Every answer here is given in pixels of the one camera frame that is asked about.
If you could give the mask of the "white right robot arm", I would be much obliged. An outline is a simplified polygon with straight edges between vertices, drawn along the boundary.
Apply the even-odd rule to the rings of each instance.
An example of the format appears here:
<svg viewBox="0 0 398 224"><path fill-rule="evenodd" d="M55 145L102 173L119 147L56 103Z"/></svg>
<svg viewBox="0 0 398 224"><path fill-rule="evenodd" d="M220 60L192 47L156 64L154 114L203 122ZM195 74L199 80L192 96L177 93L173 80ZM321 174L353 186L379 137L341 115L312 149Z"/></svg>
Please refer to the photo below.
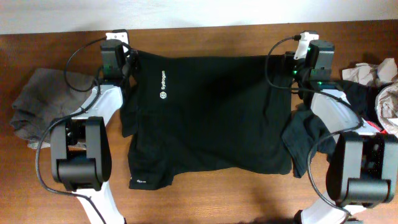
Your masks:
<svg viewBox="0 0 398 224"><path fill-rule="evenodd" d="M313 156L328 156L326 191L299 210L294 223L354 223L354 214L389 203L396 193L397 138L362 118L330 78L334 45L308 32L294 37L290 68L304 110L282 133L298 176L311 175Z"/></svg>

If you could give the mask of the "black logo t-shirt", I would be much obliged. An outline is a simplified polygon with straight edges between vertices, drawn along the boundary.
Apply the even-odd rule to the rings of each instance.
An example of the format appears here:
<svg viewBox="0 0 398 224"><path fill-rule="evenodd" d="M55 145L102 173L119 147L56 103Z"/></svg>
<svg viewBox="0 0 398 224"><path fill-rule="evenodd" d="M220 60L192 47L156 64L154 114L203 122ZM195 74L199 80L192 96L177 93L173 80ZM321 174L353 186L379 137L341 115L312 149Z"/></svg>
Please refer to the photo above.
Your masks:
<svg viewBox="0 0 398 224"><path fill-rule="evenodd" d="M120 110L130 189L157 190L185 172L238 167L288 174L282 142L291 96L285 55L168 58L139 51Z"/></svg>

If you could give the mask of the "dark teal black garment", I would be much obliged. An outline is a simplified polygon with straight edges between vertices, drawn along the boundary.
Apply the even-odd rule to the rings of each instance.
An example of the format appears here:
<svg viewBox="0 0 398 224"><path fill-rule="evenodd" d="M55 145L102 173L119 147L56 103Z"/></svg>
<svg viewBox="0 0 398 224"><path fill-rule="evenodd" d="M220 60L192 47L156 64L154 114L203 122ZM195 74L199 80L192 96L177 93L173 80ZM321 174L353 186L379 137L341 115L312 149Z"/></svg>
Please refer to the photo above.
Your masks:
<svg viewBox="0 0 398 224"><path fill-rule="evenodd" d="M373 87L348 80L337 80L336 83L342 87L349 103L361 117L381 126L375 110L375 100L387 85ZM324 122L307 106L299 106L282 133L284 146L293 160L294 177L301 178L306 173L307 156L311 147L329 133Z"/></svg>

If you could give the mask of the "grey folded shirt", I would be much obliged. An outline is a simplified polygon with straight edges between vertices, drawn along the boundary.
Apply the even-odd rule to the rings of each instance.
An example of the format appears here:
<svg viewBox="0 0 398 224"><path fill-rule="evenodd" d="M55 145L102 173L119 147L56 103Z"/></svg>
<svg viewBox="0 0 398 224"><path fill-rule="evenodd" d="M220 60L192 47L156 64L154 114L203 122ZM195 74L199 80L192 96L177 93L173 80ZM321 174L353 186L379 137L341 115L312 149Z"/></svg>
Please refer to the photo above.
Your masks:
<svg viewBox="0 0 398 224"><path fill-rule="evenodd" d="M93 83L93 77L81 73L38 68L12 103L14 116L10 125L14 134L28 141L28 147L36 149L38 142L55 118L74 113L89 97L90 92L77 92L69 85L85 90Z"/></svg>

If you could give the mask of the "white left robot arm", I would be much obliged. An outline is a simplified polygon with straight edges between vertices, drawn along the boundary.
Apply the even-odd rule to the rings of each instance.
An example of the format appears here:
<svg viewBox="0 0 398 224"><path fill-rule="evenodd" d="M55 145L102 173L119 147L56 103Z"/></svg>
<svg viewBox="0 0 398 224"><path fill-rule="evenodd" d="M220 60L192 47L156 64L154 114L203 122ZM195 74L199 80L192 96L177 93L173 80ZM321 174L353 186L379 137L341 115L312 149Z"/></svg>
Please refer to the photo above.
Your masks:
<svg viewBox="0 0 398 224"><path fill-rule="evenodd" d="M125 223L109 184L112 158L106 125L123 105L134 51L119 39L106 39L100 50L103 64L90 96L72 114L55 119L46 131L51 172L65 188L55 193L77 198L91 223Z"/></svg>

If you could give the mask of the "red black garment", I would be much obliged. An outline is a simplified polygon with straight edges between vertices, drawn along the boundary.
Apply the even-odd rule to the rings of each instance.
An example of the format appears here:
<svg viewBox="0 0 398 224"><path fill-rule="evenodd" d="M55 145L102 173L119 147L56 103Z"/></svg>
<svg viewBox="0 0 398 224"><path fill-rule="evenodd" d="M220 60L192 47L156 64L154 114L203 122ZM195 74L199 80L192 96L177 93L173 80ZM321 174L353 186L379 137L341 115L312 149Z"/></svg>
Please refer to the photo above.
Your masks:
<svg viewBox="0 0 398 224"><path fill-rule="evenodd" d="M378 130L380 133L387 134L387 131L385 129L380 128L376 123L373 123L372 121L367 121L367 123L376 130Z"/></svg>

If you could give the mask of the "crumpled beige paper cloth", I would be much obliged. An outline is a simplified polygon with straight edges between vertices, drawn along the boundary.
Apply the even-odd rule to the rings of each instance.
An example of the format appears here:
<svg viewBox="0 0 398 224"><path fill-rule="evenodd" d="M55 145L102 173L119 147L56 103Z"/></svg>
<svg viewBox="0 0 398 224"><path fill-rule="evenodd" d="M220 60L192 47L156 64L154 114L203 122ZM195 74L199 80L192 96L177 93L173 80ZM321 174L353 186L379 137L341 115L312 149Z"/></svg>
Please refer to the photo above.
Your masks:
<svg viewBox="0 0 398 224"><path fill-rule="evenodd" d="M357 63L342 71L338 81L355 111L382 133L397 135L397 64Z"/></svg>

